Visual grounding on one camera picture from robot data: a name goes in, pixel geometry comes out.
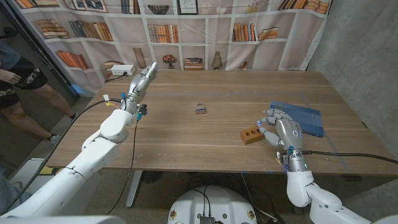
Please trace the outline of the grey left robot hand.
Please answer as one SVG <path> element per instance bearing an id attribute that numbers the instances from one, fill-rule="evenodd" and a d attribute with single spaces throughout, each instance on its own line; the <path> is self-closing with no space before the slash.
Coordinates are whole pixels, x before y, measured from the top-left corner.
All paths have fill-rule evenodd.
<path id="1" fill-rule="evenodd" d="M 121 109 L 131 114 L 135 113 L 139 107 L 139 103 L 146 95 L 146 90 L 150 83 L 157 76 L 158 63 L 143 69 L 143 71 L 133 77 L 127 91 L 127 97 L 121 102 Z"/>

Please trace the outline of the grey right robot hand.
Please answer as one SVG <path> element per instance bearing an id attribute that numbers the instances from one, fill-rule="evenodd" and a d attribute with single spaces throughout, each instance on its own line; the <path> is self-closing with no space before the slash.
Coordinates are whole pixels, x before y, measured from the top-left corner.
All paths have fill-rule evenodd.
<path id="1" fill-rule="evenodd" d="M 302 129 L 298 122 L 278 109 L 269 109 L 263 113 L 268 114 L 268 117 L 257 120 L 256 124 L 268 143 L 275 147 L 283 146 L 286 151 L 303 148 Z M 268 131 L 262 123 L 274 124 L 277 134 Z"/>

